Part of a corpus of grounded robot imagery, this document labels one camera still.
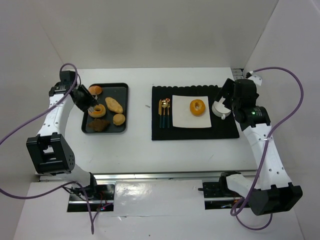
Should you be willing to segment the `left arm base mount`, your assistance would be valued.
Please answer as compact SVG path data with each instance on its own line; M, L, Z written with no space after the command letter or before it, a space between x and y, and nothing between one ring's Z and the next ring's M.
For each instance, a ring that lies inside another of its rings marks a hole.
M69 194L67 212L83 213L88 212L87 201L85 195L80 189L73 187L64 187ZM115 183L98 184L95 192L87 194L90 210L96 212L113 212L115 198Z

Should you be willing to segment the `metal tongs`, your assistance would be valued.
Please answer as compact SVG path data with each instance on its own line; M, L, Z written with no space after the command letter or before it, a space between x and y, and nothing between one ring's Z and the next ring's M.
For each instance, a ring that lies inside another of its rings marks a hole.
M94 112L95 111L95 106L97 106L99 103L98 103L98 97L97 95L92 95L91 96L92 100L90 102L90 107L88 108L88 111L89 112Z

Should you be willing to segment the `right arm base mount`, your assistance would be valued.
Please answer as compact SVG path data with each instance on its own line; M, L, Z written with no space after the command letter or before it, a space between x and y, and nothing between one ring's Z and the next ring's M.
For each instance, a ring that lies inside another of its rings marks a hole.
M223 172L218 181L203 182L197 190L203 193L205 210L231 209L241 196L227 188L227 177L239 171Z

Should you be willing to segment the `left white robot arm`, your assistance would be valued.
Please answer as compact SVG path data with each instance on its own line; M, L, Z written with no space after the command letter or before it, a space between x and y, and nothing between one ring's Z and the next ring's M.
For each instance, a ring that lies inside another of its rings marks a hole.
M87 111L98 102L84 85L67 93L69 84L58 82L49 92L49 112L26 147L37 173L73 182L73 193L92 198L98 193L94 175L76 164L76 157L65 139L67 121L73 106Z

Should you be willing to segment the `glazed donut bread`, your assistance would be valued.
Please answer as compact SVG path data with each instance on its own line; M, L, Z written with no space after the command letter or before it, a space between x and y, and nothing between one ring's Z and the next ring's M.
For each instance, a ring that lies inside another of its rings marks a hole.
M189 110L192 115L199 117L204 114L206 105L201 99L194 99L189 104Z

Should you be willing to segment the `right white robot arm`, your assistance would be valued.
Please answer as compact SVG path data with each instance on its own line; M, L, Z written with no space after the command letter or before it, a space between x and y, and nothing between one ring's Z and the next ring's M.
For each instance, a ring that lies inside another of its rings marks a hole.
M257 165L254 180L238 171L223 172L219 178L221 191L237 193L256 216L261 216L289 211L303 196L303 191L292 183L282 164L273 139L274 127L267 110L256 105L258 97L253 80L228 78L215 101L233 113Z

